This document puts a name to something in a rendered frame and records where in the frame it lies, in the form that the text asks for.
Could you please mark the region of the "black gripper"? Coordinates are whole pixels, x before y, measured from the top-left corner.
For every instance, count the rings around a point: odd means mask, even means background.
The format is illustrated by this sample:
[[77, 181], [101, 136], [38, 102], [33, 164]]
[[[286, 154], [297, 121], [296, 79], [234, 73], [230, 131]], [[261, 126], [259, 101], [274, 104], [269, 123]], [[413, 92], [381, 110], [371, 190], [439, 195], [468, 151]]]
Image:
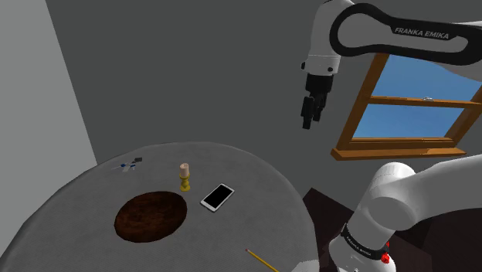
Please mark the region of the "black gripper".
[[312, 119], [319, 122], [321, 112], [325, 108], [328, 93], [331, 92], [334, 76], [320, 76], [307, 74], [305, 90], [310, 94], [317, 94], [313, 97], [305, 97], [301, 109], [301, 117], [303, 118], [302, 128], [309, 130], [311, 128]]

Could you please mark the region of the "wooden framed window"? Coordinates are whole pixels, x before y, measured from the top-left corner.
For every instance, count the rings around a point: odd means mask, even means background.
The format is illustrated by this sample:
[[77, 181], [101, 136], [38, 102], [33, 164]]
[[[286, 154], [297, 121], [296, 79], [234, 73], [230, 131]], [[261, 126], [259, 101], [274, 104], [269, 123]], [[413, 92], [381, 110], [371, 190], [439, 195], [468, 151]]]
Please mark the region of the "wooden framed window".
[[428, 61], [377, 53], [331, 155], [338, 161], [464, 155], [482, 82]]

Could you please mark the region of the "white smartphone black screen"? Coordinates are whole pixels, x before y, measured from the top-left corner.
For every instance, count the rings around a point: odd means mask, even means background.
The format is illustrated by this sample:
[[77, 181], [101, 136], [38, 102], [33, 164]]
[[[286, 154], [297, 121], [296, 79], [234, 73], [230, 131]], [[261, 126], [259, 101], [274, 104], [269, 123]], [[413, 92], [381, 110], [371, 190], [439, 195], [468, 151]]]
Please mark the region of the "white smartphone black screen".
[[220, 183], [200, 201], [200, 204], [207, 208], [207, 210], [210, 212], [215, 213], [232, 196], [234, 192], [234, 189], [230, 188], [224, 183]]

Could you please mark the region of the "candle on yellow candlestick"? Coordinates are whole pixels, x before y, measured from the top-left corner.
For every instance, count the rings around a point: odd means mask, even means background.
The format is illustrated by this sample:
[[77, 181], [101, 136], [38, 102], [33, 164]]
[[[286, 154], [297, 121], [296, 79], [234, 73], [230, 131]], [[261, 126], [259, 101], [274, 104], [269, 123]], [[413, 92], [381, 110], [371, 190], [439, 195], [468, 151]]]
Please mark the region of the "candle on yellow candlestick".
[[187, 192], [190, 190], [189, 184], [190, 170], [188, 163], [182, 163], [179, 165], [179, 178], [181, 179], [180, 190]]

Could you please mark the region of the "round grey table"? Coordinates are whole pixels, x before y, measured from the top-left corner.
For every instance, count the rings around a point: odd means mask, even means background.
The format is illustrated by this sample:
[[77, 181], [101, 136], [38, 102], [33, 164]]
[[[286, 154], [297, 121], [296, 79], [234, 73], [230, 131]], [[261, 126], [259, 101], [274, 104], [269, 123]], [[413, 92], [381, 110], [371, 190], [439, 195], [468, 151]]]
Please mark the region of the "round grey table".
[[[142, 157], [135, 170], [114, 167]], [[178, 192], [189, 164], [188, 213], [170, 236], [132, 243], [114, 230], [119, 209], [146, 192]], [[235, 192], [210, 212], [217, 185]], [[0, 272], [279, 272], [318, 257], [314, 224], [297, 190], [264, 160], [224, 144], [156, 144], [118, 155], [67, 183], [20, 227]]]

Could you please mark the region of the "yellow pencil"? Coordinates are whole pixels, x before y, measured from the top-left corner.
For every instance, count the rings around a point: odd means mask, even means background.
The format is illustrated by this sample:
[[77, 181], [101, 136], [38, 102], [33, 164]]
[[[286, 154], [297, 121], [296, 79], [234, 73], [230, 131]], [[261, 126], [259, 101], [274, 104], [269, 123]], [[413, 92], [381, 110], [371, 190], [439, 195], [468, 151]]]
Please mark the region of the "yellow pencil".
[[245, 249], [245, 251], [250, 254], [252, 257], [254, 257], [256, 260], [258, 260], [260, 263], [262, 263], [263, 265], [265, 265], [266, 267], [268, 267], [269, 269], [271, 269], [273, 272], [279, 272], [278, 269], [276, 269], [275, 267], [273, 267], [271, 264], [267, 263], [265, 260], [263, 260], [261, 257], [257, 256], [254, 252], [252, 252], [251, 250], [249, 249]]

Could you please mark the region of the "dark robot stand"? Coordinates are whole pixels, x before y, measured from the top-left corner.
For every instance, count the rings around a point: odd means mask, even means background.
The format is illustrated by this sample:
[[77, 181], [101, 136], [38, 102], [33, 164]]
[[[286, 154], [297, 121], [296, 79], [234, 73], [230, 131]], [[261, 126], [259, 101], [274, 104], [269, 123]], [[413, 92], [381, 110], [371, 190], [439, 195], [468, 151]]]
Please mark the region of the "dark robot stand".
[[[303, 201], [314, 223], [319, 272], [338, 272], [328, 244], [353, 212], [315, 189]], [[389, 247], [397, 272], [482, 272], [482, 209], [425, 219], [395, 232]]]

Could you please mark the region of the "dark brown round mat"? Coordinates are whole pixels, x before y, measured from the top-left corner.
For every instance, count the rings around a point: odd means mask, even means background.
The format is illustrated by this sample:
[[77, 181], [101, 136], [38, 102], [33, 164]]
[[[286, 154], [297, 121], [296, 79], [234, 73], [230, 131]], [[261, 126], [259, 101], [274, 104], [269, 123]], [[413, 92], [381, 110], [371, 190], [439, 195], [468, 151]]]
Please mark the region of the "dark brown round mat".
[[185, 221], [187, 202], [174, 192], [156, 191], [137, 195], [118, 211], [114, 230], [123, 240], [150, 243], [172, 235]]

